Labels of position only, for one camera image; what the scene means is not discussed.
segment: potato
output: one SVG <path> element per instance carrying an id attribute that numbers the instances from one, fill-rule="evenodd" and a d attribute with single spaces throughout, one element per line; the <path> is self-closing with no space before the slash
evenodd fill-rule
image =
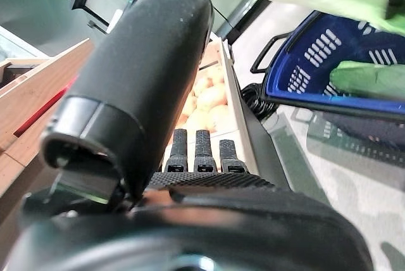
<path id="1" fill-rule="evenodd" d="M 215 65 L 207 68 L 207 76 L 208 78 L 211 78 L 213 81 L 213 84 L 218 84 L 218 83 L 223 83 L 224 76 L 223 76 L 223 68 L 220 65 Z"/>
<path id="2" fill-rule="evenodd" d="M 189 134 L 195 134 L 197 130 L 207 129 L 208 113 L 201 110 L 195 110 L 187 119 L 185 128 Z"/>
<path id="3" fill-rule="evenodd" d="M 208 112 L 207 129 L 210 132 L 227 130 L 230 122 L 229 107 L 227 105 L 215 106 Z"/>
<path id="4" fill-rule="evenodd" d="M 211 80 L 211 78 L 201 77 L 199 80 L 197 80 L 196 84 L 193 87 L 194 94 L 196 95 L 196 97 L 198 97 L 203 90 L 211 86 L 213 86 L 213 81 Z"/>
<path id="5" fill-rule="evenodd" d="M 188 96 L 187 100 L 185 101 L 182 114 L 188 117 L 196 108 L 197 108 L 197 98 L 194 96 Z"/>
<path id="6" fill-rule="evenodd" d="M 197 99 L 197 109 L 209 111 L 217 105 L 227 104 L 227 93 L 224 84 L 216 84 L 205 89 Z"/>
<path id="7" fill-rule="evenodd" d="M 181 129 L 181 126 L 185 125 L 188 118 L 189 117 L 186 114 L 180 114 L 180 117 L 178 118 L 176 123 L 176 129 Z"/>

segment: black handle grip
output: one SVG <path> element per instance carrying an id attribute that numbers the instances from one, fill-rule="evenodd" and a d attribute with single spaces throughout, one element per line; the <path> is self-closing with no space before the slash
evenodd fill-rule
<path id="1" fill-rule="evenodd" d="M 286 34 L 276 35 L 272 37 L 266 44 L 265 48 L 263 48 L 263 50 L 259 53 L 259 56 L 256 58 L 256 60 L 254 60 L 254 63 L 251 67 L 251 73 L 265 73 L 266 69 L 259 69 L 259 64 L 263 61 L 268 51 L 273 47 L 274 43 L 276 43 L 278 40 L 288 38 L 290 34 L 292 34 L 292 32 L 287 32 Z"/>
<path id="2" fill-rule="evenodd" d="M 90 57 L 47 127 L 46 163 L 57 168 L 103 160 L 113 168 L 108 175 L 139 197 L 191 90 L 212 22 L 209 0 L 133 6 Z"/>

